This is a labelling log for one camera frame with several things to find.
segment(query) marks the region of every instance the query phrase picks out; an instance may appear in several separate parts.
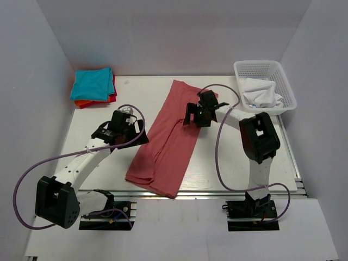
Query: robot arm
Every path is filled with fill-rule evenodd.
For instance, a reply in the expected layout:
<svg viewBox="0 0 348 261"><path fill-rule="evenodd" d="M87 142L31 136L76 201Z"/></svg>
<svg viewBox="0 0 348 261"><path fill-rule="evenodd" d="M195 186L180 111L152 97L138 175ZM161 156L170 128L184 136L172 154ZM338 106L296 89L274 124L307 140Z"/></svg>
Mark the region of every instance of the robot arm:
<svg viewBox="0 0 348 261"><path fill-rule="evenodd" d="M230 107L222 107L216 113L217 122L222 122ZM233 109L227 116L227 124L241 132L243 149L249 158L248 189L265 186L261 189L246 192L246 200L253 212L270 202L267 187L273 157L280 147L278 135L266 113L251 114Z"/></svg>
<svg viewBox="0 0 348 261"><path fill-rule="evenodd" d="M132 121L132 111L116 110L111 121L105 122L92 134L86 149L122 145L133 140L136 132ZM139 129L143 121L137 120ZM127 146L118 149L148 143L146 133ZM104 190L94 190L77 196L77 192L89 174L114 149L89 151L75 157L61 171L49 178L43 176L37 185L35 214L63 228L71 227L79 216L112 208L113 194Z"/></svg>
<svg viewBox="0 0 348 261"><path fill-rule="evenodd" d="M245 194L246 204L251 215L257 213L270 203L269 183L270 168L273 157L280 147L278 135L274 129L270 116L267 113L251 114L233 109L227 103L218 103L212 91L199 92L200 101L195 105L187 105L184 125L190 123L191 114L193 122L198 127L209 127L211 121L224 123L240 131L245 154L249 158L250 174L248 189L265 186L248 191Z"/></svg>

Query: white table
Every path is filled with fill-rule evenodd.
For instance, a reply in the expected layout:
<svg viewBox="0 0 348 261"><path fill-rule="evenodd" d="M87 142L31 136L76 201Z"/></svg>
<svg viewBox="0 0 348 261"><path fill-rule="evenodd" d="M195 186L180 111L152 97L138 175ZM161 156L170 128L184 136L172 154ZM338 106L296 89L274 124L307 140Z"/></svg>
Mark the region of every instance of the white table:
<svg viewBox="0 0 348 261"><path fill-rule="evenodd" d="M233 76L165 76L165 77L116 77L117 102L109 105L95 105L90 108L76 109L72 118L62 153L69 153L84 148L90 135L98 126L111 119L113 111L122 104L137 106L144 114L146 131L150 129L157 113L160 111L172 85L172 81L182 80L189 85L202 88L208 84L220 83L238 91ZM219 102L234 104L237 98L223 87L213 87L219 94ZM274 117L275 129L281 147L273 160L270 183L284 183L291 191L296 191L295 168L285 145L278 120ZM190 164L183 179L180 191L224 191L216 175L214 147L219 125L212 123L210 128L202 128L196 143ZM139 147L115 150L101 162L83 183L81 190L96 188L110 191L144 191L125 181L125 174ZM245 189L248 184L249 163L241 143L239 131L224 126L219 148L219 160L222 178L235 189ZM62 169L71 158L62 159L57 170ZM271 191L283 191L282 187L272 187Z"/></svg>
<svg viewBox="0 0 348 261"><path fill-rule="evenodd" d="M283 209L287 200L275 200ZM138 200L131 231L79 231L55 226L32 231L26 256L38 261L209 261L337 259L319 203L292 200L279 231L228 232L225 201ZM37 218L34 225L48 222Z"/></svg>

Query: blue towel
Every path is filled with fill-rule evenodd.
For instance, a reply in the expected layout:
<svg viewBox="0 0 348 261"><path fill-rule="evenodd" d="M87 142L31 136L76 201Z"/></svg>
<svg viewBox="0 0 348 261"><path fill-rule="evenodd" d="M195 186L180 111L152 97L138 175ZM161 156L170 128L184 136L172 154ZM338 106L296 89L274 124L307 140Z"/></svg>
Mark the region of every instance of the blue towel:
<svg viewBox="0 0 348 261"><path fill-rule="evenodd" d="M111 68L94 71L77 70L70 99L73 101L88 100L106 102L109 95L114 92Z"/></svg>

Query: red cloth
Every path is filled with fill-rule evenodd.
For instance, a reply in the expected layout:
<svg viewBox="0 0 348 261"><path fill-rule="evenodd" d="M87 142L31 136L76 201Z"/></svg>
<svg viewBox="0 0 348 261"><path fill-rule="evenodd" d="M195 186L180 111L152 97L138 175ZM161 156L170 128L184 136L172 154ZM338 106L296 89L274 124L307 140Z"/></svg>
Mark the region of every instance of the red cloth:
<svg viewBox="0 0 348 261"><path fill-rule="evenodd" d="M109 102L110 102L110 96L111 96L111 95L109 95L108 100L106 101L106 103L109 103ZM87 101L87 100L74 101L74 103L75 103L76 106L83 106L83 105L88 104L88 103L91 103L91 102L93 102L93 101Z"/></svg>
<svg viewBox="0 0 348 261"><path fill-rule="evenodd" d="M113 75L113 84L114 84L114 90L115 92L113 94L110 94L109 95L109 99L107 102L96 102L96 101L89 101L88 103L86 104L82 104L80 105L80 109L84 109L84 108L87 108L89 106L92 106L94 104L99 104L99 103L110 103L110 102L116 102L116 96L117 96L117 92L116 92L116 87L115 87L115 76Z"/></svg>
<svg viewBox="0 0 348 261"><path fill-rule="evenodd" d="M150 142L139 148L127 171L127 181L170 198L177 195L200 133L193 124L183 126L186 105L198 102L200 90L173 81L148 131Z"/></svg>

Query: gray wall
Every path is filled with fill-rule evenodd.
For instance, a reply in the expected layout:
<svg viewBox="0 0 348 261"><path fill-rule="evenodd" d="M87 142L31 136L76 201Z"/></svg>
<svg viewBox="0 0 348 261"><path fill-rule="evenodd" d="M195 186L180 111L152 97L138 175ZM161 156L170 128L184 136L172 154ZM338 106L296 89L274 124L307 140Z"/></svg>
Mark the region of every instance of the gray wall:
<svg viewBox="0 0 348 261"><path fill-rule="evenodd" d="M347 0L313 0L281 59L298 104L283 119L340 260L348 260L347 16Z"/></svg>
<svg viewBox="0 0 348 261"><path fill-rule="evenodd" d="M0 254L22 260L29 230L16 220L12 193L20 175L59 154L72 114L73 73L35 0L0 0ZM20 187L20 212L32 222L36 183L53 165L30 174Z"/></svg>
<svg viewBox="0 0 348 261"><path fill-rule="evenodd" d="M74 68L231 74L280 60L311 0L38 0Z"/></svg>

